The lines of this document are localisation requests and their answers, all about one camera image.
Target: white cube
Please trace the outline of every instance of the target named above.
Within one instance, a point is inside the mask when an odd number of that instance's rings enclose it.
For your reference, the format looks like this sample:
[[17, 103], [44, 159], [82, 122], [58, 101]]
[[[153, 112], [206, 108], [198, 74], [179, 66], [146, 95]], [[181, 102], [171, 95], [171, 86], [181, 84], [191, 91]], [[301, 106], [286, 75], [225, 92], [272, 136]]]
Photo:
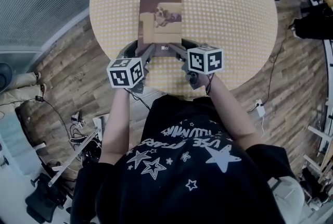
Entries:
[[113, 88], [133, 88], [144, 77], [139, 57], [111, 60], [106, 70]]
[[223, 69], [223, 50], [206, 45], [187, 50], [188, 70], [211, 74]]

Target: person's left arm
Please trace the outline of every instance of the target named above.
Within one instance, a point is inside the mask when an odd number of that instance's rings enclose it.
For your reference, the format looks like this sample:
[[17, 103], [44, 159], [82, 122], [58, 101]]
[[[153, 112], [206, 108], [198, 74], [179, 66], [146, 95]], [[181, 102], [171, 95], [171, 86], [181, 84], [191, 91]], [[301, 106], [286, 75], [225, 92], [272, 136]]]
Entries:
[[130, 94], [117, 89], [103, 134], [100, 163], [114, 165], [128, 150], [130, 138]]

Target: beige pants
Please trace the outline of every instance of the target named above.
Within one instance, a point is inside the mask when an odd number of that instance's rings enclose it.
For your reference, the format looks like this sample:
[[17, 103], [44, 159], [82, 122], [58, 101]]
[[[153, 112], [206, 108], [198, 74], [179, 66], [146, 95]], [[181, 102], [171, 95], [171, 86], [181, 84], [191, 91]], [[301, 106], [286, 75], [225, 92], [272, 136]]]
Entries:
[[6, 113], [15, 111], [15, 108], [20, 106], [23, 101], [34, 99], [36, 95], [42, 95], [41, 86], [34, 85], [36, 82], [37, 78], [33, 72], [19, 74], [13, 78], [8, 90], [0, 94], [0, 119]]

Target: dog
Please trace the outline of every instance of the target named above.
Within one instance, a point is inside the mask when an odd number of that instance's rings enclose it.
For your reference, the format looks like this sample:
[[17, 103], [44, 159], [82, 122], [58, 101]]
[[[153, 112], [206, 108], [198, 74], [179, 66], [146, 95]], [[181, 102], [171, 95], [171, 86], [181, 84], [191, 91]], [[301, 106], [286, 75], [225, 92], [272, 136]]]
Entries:
[[162, 7], [156, 7], [154, 11], [155, 28], [165, 27], [168, 23], [181, 22], [182, 16], [178, 13], [170, 13], [168, 10], [163, 10]]

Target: black t-shirt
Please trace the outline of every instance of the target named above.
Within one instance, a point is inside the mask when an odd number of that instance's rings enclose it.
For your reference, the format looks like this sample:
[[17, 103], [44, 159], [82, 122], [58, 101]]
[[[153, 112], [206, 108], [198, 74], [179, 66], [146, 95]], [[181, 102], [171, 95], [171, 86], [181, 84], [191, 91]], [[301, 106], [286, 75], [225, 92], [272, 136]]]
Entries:
[[267, 184], [292, 176], [283, 148], [242, 150], [209, 98], [153, 103], [141, 143], [80, 170], [71, 223], [284, 223]]

